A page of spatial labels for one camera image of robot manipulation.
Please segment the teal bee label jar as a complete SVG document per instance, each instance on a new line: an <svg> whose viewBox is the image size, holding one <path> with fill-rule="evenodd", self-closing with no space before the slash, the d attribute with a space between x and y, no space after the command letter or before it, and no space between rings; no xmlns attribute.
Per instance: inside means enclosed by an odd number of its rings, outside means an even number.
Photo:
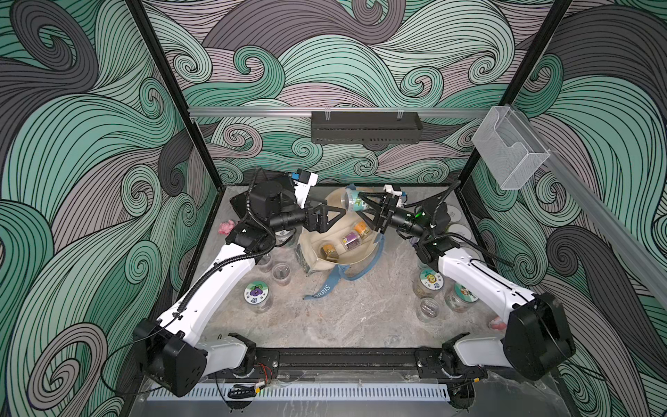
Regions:
<svg viewBox="0 0 667 417"><path fill-rule="evenodd" d="M368 204L360 197L358 189L345 188L340 201L343 208L348 211L359 212L369 209Z"/></svg>

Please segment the beige canvas tote bag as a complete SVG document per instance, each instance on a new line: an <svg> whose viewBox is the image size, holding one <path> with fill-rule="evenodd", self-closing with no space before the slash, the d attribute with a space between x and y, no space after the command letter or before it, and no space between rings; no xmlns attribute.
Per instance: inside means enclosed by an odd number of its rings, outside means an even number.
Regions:
<svg viewBox="0 0 667 417"><path fill-rule="evenodd" d="M370 191L368 188L361 189L354 185L349 185L346 188L358 189L360 192ZM345 188L340 188L331 192L326 197L328 204L343 208L340 200L344 190ZM312 295L305 295L304 300L316 300L330 294L341 280L356 281L362 278L373 269L382 256L386 242L385 236L373 230L370 236L362 239L358 248L354 250L344 248L341 243L342 237L354 231L353 225L356 222L363 221L358 212L346 211L345 218L338 222L330 232L320 234L304 230L300 234L295 247L295 255L302 269L309 276L318 272L328 273L328 277L321 288ZM321 259L319 251L323 243L333 243L335 245L339 253L337 262L328 262Z"/></svg>

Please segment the purple white label jar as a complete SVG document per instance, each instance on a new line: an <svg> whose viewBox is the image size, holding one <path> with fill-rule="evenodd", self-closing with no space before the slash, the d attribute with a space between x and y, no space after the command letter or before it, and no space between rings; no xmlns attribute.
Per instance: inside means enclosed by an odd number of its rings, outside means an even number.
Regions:
<svg viewBox="0 0 667 417"><path fill-rule="evenodd" d="M342 237L341 243L346 250L354 250L361 245L362 238L356 231L351 231Z"/></svg>

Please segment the green label seed jar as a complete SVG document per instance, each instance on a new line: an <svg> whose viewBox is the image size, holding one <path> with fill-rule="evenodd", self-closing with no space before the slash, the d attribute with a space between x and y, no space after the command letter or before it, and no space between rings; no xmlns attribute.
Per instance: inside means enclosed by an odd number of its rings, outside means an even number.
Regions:
<svg viewBox="0 0 667 417"><path fill-rule="evenodd" d="M459 223L463 220L463 214L459 208L451 205L447 207L447 213L451 223Z"/></svg>

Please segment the clear plastic seed jar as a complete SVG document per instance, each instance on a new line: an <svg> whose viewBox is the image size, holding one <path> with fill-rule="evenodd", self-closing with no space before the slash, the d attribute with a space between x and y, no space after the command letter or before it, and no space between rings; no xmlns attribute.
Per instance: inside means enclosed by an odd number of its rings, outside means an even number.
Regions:
<svg viewBox="0 0 667 417"><path fill-rule="evenodd" d="M288 264L279 262L272 268L272 278L278 286L285 287L291 281L291 269Z"/></svg>

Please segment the teal sunflower lid jar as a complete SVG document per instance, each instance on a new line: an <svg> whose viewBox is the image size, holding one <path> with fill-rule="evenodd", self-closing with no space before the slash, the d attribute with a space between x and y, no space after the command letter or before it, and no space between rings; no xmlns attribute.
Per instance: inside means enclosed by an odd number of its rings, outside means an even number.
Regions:
<svg viewBox="0 0 667 417"><path fill-rule="evenodd" d="M424 268L413 281L413 293L419 298L434 298L445 284L444 277L431 268Z"/></svg>

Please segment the purple eggplant label jar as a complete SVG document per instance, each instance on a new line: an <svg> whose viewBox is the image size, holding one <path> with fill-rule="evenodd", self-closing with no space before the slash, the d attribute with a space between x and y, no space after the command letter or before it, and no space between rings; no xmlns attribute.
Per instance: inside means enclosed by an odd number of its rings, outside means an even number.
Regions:
<svg viewBox="0 0 667 417"><path fill-rule="evenodd" d="M272 307L273 298L265 281L252 281L243 291L247 306L255 313L264 313Z"/></svg>

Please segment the clear teal rim jar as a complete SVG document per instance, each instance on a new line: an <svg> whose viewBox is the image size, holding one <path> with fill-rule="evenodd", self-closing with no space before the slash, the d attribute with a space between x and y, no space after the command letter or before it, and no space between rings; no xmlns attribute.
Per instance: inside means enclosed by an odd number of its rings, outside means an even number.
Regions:
<svg viewBox="0 0 667 417"><path fill-rule="evenodd" d="M478 300L476 295L459 283L455 283L445 295L446 305L456 313L466 312Z"/></svg>

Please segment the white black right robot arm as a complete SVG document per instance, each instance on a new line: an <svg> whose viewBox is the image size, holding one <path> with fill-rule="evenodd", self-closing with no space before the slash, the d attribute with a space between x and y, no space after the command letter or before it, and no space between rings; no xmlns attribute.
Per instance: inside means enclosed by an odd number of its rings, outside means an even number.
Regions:
<svg viewBox="0 0 667 417"><path fill-rule="evenodd" d="M446 276L484 302L507 329L502 337L458 335L443 345L444 370L468 379L474 370L510 368L537 381L573 357L573 333L564 305L550 293L537 294L501 276L466 252L471 240L448 231L450 217L444 194L435 205L420 202L420 212L401 207L396 192L360 192L366 208L359 215L374 231L393 228L417 240L421 262Z"/></svg>

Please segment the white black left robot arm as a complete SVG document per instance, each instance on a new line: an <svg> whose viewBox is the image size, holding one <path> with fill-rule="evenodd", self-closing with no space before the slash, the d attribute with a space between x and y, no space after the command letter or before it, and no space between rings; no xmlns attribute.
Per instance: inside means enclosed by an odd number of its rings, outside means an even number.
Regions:
<svg viewBox="0 0 667 417"><path fill-rule="evenodd" d="M222 302L258 260L276 245L276 232L302 226L325 233L345 215L328 205L277 212L262 220L252 210L238 222L209 269L189 291L157 319L135 327L140 370L160 387L182 397L208 375L223 370L245 376L255 368L256 345L238 334L202 343L203 330Z"/></svg>

